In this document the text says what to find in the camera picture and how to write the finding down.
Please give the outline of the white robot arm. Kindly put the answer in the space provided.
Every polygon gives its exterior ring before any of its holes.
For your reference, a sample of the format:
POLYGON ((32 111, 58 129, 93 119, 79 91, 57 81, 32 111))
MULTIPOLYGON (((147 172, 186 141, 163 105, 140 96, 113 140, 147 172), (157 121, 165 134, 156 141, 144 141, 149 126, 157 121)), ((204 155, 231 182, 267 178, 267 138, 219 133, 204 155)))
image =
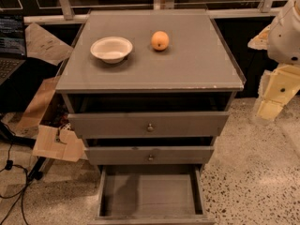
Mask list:
POLYGON ((257 109, 261 119, 275 120, 300 90, 300 0, 289 0, 247 46, 267 50, 268 57, 278 62, 261 78, 257 109))

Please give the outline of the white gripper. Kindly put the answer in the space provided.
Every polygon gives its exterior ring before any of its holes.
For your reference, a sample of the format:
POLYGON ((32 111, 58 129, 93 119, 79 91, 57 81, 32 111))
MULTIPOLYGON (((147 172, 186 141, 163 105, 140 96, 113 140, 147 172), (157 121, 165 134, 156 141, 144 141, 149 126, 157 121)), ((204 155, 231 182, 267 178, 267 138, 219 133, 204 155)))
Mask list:
MULTIPOLYGON (((254 50, 266 50, 270 26, 267 25, 247 46, 254 50)), ((270 80, 259 101, 256 114, 264 120, 274 121, 290 100, 300 90, 300 66, 279 64, 270 74, 270 80)))

